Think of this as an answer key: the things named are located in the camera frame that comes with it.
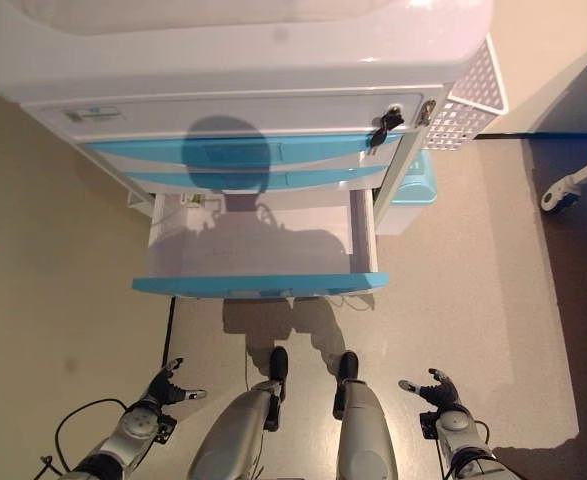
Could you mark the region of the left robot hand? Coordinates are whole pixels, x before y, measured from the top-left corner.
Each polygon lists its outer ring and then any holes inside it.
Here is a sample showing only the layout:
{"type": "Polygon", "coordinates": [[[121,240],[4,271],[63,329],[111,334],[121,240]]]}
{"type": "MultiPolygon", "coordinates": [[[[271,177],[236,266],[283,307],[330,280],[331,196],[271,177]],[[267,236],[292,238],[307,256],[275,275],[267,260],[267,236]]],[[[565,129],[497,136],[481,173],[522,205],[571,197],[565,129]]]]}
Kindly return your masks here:
{"type": "Polygon", "coordinates": [[[154,402],[159,407],[174,405],[186,400],[202,400],[207,397],[207,391],[203,389],[186,389],[172,383],[171,378],[182,366],[183,357],[169,360],[160,368],[158,373],[149,383],[143,399],[154,402]]]}

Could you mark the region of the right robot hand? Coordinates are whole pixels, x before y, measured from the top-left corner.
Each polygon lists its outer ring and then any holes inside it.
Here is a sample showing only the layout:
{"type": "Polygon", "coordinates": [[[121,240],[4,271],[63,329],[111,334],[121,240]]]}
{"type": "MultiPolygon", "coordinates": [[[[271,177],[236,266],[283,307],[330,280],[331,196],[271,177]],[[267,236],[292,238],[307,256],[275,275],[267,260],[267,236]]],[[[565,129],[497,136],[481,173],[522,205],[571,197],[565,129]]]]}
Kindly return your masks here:
{"type": "Polygon", "coordinates": [[[401,379],[398,386],[409,393],[415,394],[438,409],[458,404],[459,393],[451,378],[442,370],[429,368],[428,373],[435,380],[435,385],[418,385],[412,381],[401,379]]]}

